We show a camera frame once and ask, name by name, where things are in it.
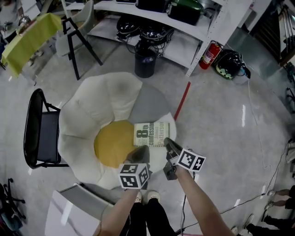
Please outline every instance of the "yellow cushion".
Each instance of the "yellow cushion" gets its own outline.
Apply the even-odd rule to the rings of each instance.
[[[127,120],[115,121],[100,130],[94,141],[96,157],[106,166],[118,168],[133,146],[134,126]]]

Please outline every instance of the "book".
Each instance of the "book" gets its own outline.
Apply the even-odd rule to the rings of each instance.
[[[133,145],[163,147],[164,139],[169,138],[169,134],[170,127],[168,122],[135,124]]]

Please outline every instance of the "red tape line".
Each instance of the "red tape line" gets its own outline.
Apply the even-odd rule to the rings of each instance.
[[[181,108],[183,107],[183,103],[184,103],[185,98],[186,98],[186,96],[187,96],[187,94],[188,94],[189,87],[190,87],[190,82],[188,82],[188,85],[186,86],[186,89],[185,89],[185,91],[184,91],[183,97],[182,97],[182,99],[181,99],[181,101],[180,101],[180,103],[179,103],[178,109],[177,109],[177,111],[176,111],[176,113],[175,113],[175,115],[174,115],[174,120],[177,120],[177,118],[178,118],[178,115],[179,115],[179,113],[180,113],[180,110],[181,110]]]

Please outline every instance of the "black trash can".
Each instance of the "black trash can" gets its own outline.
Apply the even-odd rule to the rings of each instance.
[[[141,48],[135,53],[135,74],[140,78],[149,78],[153,75],[157,53],[148,48]]]

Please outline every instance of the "red fire extinguisher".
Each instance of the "red fire extinguisher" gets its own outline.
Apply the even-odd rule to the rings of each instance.
[[[220,44],[215,42],[210,45],[208,50],[204,53],[202,59],[200,60],[200,67],[204,70],[208,69],[211,63],[215,60],[221,51]]]

